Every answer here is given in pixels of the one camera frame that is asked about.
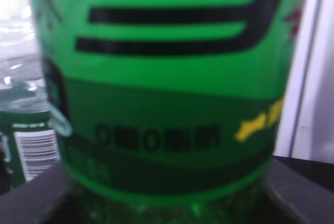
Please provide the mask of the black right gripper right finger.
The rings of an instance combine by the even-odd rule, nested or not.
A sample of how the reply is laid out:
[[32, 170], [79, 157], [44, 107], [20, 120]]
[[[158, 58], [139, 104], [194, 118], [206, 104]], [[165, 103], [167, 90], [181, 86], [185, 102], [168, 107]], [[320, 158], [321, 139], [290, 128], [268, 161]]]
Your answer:
[[333, 164], [275, 156], [253, 223], [333, 223]]

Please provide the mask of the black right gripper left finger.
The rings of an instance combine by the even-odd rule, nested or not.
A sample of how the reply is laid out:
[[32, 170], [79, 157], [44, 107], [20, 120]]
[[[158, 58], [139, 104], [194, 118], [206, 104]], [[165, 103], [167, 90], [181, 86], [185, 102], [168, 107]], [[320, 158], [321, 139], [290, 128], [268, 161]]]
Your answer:
[[69, 180], [57, 163], [1, 197], [1, 223], [75, 223]]

